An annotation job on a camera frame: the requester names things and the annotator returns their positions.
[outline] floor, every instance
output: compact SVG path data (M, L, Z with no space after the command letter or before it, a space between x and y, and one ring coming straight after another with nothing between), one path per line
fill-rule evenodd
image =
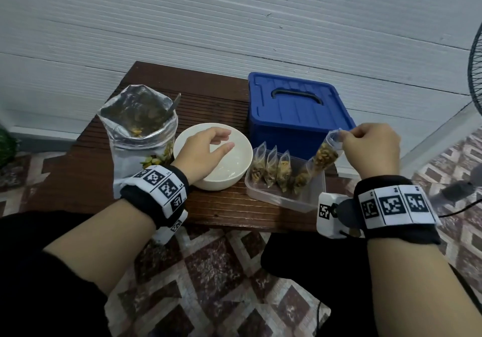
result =
M0 173L0 215L21 212L63 152L20 153ZM482 162L482 129L434 158L413 177L429 194L466 178ZM347 188L353 190L356 180ZM447 206L463 208L482 196ZM482 293L482 205L442 219L440 247ZM318 300L296 283L269 275L260 257L269 233L181 227L164 247L142 250L105 306L114 336L153 329L191 336L311 336ZM320 318L329 316L322 307Z

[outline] blue lid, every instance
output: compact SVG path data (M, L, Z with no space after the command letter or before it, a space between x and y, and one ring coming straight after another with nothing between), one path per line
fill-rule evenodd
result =
M250 116L257 124L317 132L355 127L331 84L256 72L248 82Z

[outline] box handle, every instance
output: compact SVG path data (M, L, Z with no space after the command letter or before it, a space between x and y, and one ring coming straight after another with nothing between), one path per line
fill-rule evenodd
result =
M275 96L277 94L280 94L280 93L292 94L294 96L308 97L308 98L311 98L312 100L315 100L319 104L324 104L323 101L321 100L321 98L316 96L315 94L310 93L310 92L302 92L302 91L299 91L299 90L284 90L282 88L278 88L278 89L275 89L273 92L271 92L271 96L273 98L275 98Z

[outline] fan grille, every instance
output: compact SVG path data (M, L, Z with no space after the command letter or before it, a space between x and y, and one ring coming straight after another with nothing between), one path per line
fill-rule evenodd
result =
M482 115L482 24L475 35L468 57L468 89L475 107Z

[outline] plastic bag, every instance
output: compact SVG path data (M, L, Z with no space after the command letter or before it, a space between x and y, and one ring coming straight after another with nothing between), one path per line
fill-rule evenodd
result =
M97 113L109 137L114 163L114 198L126 177L151 164L170 164L178 118L164 121L172 100L144 85L130 85L108 100Z
M276 173L276 182L282 192L286 192L288 189L288 183L291 178L291 157L290 151L287 150L283 153L278 163L278 172Z
M303 188L305 188L315 175L315 163L314 157L311 157L303 166L299 169L298 174L294 178L293 191L298 195Z
M253 183L258 183L265 171L266 166L266 142L262 143L256 148L251 162L251 180Z
M274 148L269 152L268 156L266 157L266 168L264 172L264 179L268 188L274 185L276 182L276 174L278 173L278 148L276 145Z
M341 129L328 132L325 140L316 151L313 157L314 169L316 173L324 171L331 166L343 154L343 144L339 141Z

